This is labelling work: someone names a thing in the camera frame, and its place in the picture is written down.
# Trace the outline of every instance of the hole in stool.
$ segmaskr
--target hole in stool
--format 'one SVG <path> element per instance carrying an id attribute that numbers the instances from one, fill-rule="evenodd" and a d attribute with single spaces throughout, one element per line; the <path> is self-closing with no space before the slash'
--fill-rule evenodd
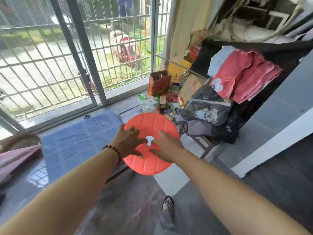
<path id="1" fill-rule="evenodd" d="M 148 146 L 151 146 L 151 141 L 154 140 L 154 137 L 152 137 L 152 136 L 147 136 L 146 139 L 148 140 L 147 145 L 148 145 Z"/>

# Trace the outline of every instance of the person's right hand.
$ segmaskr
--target person's right hand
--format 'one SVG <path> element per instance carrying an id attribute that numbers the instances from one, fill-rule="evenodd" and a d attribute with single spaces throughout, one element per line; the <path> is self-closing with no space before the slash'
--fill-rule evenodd
<path id="1" fill-rule="evenodd" d="M 164 133 L 162 130 L 159 131 L 159 136 L 159 139 L 155 139 L 151 143 L 159 145 L 160 150 L 151 149 L 150 152 L 154 153 L 163 161 L 172 163 L 175 157 L 179 156 L 180 151 L 185 148 L 179 139 Z"/>

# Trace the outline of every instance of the red vehicle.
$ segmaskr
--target red vehicle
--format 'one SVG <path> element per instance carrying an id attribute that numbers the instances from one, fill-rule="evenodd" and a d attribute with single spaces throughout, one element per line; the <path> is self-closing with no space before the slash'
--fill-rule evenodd
<path id="1" fill-rule="evenodd" d="M 116 55 L 120 62 L 128 63 L 131 68 L 139 68 L 141 64 L 141 52 L 138 45 L 135 43 L 134 38 L 129 37 L 124 32 L 112 31 L 110 33 L 110 43 L 112 45 L 118 44 L 112 47 L 113 54 Z"/>

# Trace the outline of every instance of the stick with yellow handle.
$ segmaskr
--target stick with yellow handle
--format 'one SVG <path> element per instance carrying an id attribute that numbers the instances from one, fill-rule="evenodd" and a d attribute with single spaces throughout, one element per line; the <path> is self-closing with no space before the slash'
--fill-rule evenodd
<path id="1" fill-rule="evenodd" d="M 168 62 L 170 62 L 170 63 L 173 63 L 173 64 L 177 65 L 178 67 L 181 67 L 181 68 L 183 68 L 183 69 L 185 69 L 185 70 L 191 72 L 192 74 L 197 75 L 198 77 L 201 77 L 201 78 L 204 78 L 204 79 L 208 79 L 208 78 L 209 78 L 209 76 L 208 76 L 208 77 L 203 77 L 203 76 L 201 76 L 200 74 L 198 74 L 198 73 L 196 73 L 196 72 L 194 72 L 194 71 L 192 71 L 192 70 L 190 70 L 190 69 L 188 69 L 188 68 L 186 68 L 186 67 L 184 67 L 184 66 L 182 66 L 182 65 L 180 65 L 180 64 L 178 64 L 178 63 L 175 63 L 175 62 L 170 61 L 170 60 L 168 60 L 168 59 L 166 59 L 166 58 L 163 58 L 163 57 L 161 57 L 160 55 L 156 55 L 155 53 L 153 53 L 153 52 L 151 52 L 151 51 L 149 51 L 149 50 L 147 50 L 147 53 L 148 53 L 148 54 L 151 54 L 151 55 L 154 55 L 154 56 L 157 56 L 157 57 L 159 57 L 160 59 L 164 59 L 165 61 L 168 61 Z"/>

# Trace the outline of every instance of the forearm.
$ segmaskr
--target forearm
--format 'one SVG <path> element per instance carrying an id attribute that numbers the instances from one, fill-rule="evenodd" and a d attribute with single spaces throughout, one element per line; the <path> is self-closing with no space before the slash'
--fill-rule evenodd
<path id="1" fill-rule="evenodd" d="M 3 225 L 0 234 L 72 235 L 99 198 L 117 162 L 116 152 L 104 149 L 48 186 Z"/>
<path id="2" fill-rule="evenodd" d="M 241 181 L 187 150 L 178 153 L 174 163 L 196 184 L 212 212 L 232 235 L 309 234 Z"/>

